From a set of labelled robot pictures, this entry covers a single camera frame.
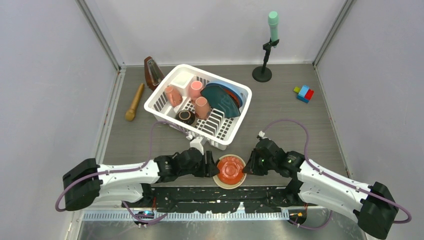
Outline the white mug pink handle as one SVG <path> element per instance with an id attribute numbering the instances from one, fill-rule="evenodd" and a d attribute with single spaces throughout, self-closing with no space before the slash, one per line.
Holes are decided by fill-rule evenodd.
<path id="1" fill-rule="evenodd" d="M 206 120 L 211 114 L 211 107 L 208 100 L 201 96 L 194 103 L 195 115 L 198 119 Z"/>

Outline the pink cup white inside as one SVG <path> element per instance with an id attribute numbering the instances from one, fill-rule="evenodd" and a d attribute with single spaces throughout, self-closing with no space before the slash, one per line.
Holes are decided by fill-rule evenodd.
<path id="1" fill-rule="evenodd" d="M 193 81 L 188 89 L 188 96 L 192 104 L 196 102 L 196 100 L 202 96 L 201 91 L 203 90 L 204 85 L 201 81 L 195 80 Z"/>

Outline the dark green square plate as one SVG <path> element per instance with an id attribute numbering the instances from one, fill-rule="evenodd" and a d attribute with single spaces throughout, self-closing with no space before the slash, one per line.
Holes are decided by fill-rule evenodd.
<path id="1" fill-rule="evenodd" d="M 209 84 L 200 91 L 200 94 L 207 99 L 213 109 L 223 112 L 226 118 L 241 115 L 235 100 L 221 86 Z"/>

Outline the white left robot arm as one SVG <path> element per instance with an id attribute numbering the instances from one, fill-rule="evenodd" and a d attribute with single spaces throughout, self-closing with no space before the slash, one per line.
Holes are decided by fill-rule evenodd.
<path id="1" fill-rule="evenodd" d="M 55 209 L 73 212 L 115 201 L 148 207 L 154 199 L 147 190 L 152 184 L 173 182 L 186 175 L 212 178 L 219 172 L 211 151 L 202 153 L 194 147 L 133 164 L 98 164 L 95 158 L 87 158 L 63 175 L 63 192 Z"/>

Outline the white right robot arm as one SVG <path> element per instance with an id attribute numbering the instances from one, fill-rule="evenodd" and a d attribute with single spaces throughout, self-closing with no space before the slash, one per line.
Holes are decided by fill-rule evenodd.
<path id="1" fill-rule="evenodd" d="M 267 175 L 270 170 L 290 178 L 282 191 L 288 203 L 322 206 L 353 220 L 367 234 L 385 240 L 395 222 L 398 207 L 387 203 L 394 198 L 380 182 L 373 185 L 351 180 L 296 151 L 285 152 L 268 138 L 252 150 L 243 173 Z"/>

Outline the cream patterned plate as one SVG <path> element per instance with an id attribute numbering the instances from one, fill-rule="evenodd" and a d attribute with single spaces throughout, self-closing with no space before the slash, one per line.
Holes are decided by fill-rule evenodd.
<path id="1" fill-rule="evenodd" d="M 215 182 L 215 183 L 216 183 L 219 187 L 221 187 L 221 188 L 223 188 L 223 189 L 231 190 L 231 189 L 235 189 L 235 188 L 239 187 L 239 186 L 240 186 L 240 185 L 241 185 L 241 184 L 245 181 L 246 177 L 247 177 L 247 174 L 245 173 L 245 177 L 243 178 L 243 181 L 242 181 L 242 182 L 240 182 L 240 183 L 238 183 L 238 184 L 236 184 L 236 185 L 227 185 L 227 184 L 222 183 L 222 182 L 218 179 L 217 175 L 213 177 L 213 180 L 214 180 L 214 182 Z"/>

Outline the orange saucer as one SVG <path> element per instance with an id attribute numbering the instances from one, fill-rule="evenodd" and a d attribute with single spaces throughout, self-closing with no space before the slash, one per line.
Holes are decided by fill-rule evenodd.
<path id="1" fill-rule="evenodd" d="M 226 185 L 237 185 L 241 183 L 245 177 L 243 169 L 245 162 L 236 155 L 224 155 L 222 156 L 217 164 L 219 174 L 217 179 Z"/>

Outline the pink mug with handle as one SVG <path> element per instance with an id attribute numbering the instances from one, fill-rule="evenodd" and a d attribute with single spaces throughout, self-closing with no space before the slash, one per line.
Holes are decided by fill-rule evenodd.
<path id="1" fill-rule="evenodd" d="M 183 97 L 176 87 L 171 85 L 167 86 L 164 92 L 172 107 L 177 107 L 182 103 Z"/>

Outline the brown ceramic bowl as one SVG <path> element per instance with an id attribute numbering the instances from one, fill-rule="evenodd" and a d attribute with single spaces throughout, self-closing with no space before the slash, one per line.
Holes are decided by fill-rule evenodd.
<path id="1" fill-rule="evenodd" d="M 192 127 L 197 124 L 197 117 L 195 113 L 187 109 L 179 111 L 176 114 L 175 119 Z"/>

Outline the light blue plate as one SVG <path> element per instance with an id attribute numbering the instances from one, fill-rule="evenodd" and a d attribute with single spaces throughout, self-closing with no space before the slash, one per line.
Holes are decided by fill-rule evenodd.
<path id="1" fill-rule="evenodd" d="M 225 82 L 225 81 L 214 81 L 214 82 L 209 82 L 209 83 L 207 83 L 206 85 L 205 85 L 206 87 L 209 87 L 209 86 L 218 86 L 218 87 L 221 87 L 224 91 L 225 91 L 225 87 L 227 87 L 227 88 L 231 88 L 231 89 L 233 89 L 233 90 L 235 90 L 235 91 L 237 91 L 238 93 L 240 93 L 241 94 L 241 98 L 243 99 L 243 94 L 242 94 L 242 92 L 238 89 L 238 88 L 236 88 L 234 85 L 232 85 L 232 84 L 230 84 L 230 83 L 228 83 L 228 82 Z"/>

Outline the red round plate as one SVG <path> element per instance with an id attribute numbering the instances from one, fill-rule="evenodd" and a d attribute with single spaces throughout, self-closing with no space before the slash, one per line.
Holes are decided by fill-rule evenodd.
<path id="1" fill-rule="evenodd" d="M 228 87 L 225 87 L 224 90 L 234 99 L 238 108 L 241 108 L 243 106 L 243 99 L 239 92 Z"/>

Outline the white plastic dish rack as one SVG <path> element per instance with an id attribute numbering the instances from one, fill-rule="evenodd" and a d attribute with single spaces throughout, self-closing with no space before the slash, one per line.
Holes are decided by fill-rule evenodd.
<path id="1" fill-rule="evenodd" d="M 187 133 L 189 140 L 201 137 L 225 150 L 247 115 L 251 100 L 248 86 L 180 64 L 158 84 L 144 109 L 158 121 Z"/>

